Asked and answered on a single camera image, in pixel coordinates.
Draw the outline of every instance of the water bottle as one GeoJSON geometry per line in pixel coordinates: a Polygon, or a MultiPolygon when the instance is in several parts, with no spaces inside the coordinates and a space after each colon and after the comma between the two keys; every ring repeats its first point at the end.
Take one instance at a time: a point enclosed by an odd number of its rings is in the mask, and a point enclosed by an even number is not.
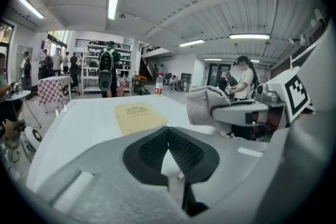
{"type": "Polygon", "coordinates": [[[155,95],[161,96],[162,87],[163,87],[163,77],[162,77],[162,73],[159,73],[158,78],[156,79],[156,83],[155,83],[155,95]]]}

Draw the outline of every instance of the backpack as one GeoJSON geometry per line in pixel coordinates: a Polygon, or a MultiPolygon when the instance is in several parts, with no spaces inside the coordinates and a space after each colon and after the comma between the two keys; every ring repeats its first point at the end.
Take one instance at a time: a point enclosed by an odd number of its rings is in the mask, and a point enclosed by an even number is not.
{"type": "Polygon", "coordinates": [[[32,69],[32,65],[30,64],[30,60],[27,59],[26,60],[26,63],[25,63],[25,66],[23,68],[23,74],[26,76],[26,75],[29,75],[30,76],[30,71],[32,69]]]}
{"type": "Polygon", "coordinates": [[[107,69],[109,69],[107,71],[112,71],[112,69],[114,68],[114,59],[112,55],[113,52],[114,52],[114,49],[111,49],[110,51],[108,51],[107,48],[104,49],[104,52],[100,56],[100,61],[99,61],[100,71],[107,70],[107,69]]]}

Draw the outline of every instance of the green shirt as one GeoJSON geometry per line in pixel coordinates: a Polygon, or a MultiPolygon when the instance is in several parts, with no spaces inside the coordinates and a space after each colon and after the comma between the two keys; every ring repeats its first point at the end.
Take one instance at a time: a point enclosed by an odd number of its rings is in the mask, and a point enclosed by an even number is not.
{"type": "MultiPolygon", "coordinates": [[[[113,48],[112,47],[107,47],[107,51],[110,51],[111,49],[113,49],[113,48]]],[[[100,57],[103,54],[103,52],[104,52],[104,49],[100,50],[100,52],[99,52],[99,61],[100,61],[100,57]]],[[[121,55],[116,50],[112,53],[112,56],[113,56],[114,64],[116,64],[117,62],[120,62],[121,55]]]]}

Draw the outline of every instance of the doorway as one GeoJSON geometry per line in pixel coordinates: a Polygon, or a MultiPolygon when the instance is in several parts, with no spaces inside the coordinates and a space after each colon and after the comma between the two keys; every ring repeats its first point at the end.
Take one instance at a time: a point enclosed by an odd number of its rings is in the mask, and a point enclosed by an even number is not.
{"type": "Polygon", "coordinates": [[[6,71],[8,70],[9,43],[12,38],[13,29],[13,26],[0,22],[0,53],[3,53],[6,56],[6,71]]]}
{"type": "Polygon", "coordinates": [[[211,63],[207,85],[218,87],[221,79],[225,79],[226,72],[229,72],[231,65],[225,63],[211,63]]]}

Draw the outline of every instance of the staircase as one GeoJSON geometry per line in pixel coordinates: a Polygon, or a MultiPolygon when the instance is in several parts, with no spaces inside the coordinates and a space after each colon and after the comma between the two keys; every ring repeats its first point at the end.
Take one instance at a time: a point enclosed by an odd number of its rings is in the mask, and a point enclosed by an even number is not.
{"type": "Polygon", "coordinates": [[[148,58],[141,58],[139,75],[146,77],[148,81],[154,81],[154,67],[148,58]]]}

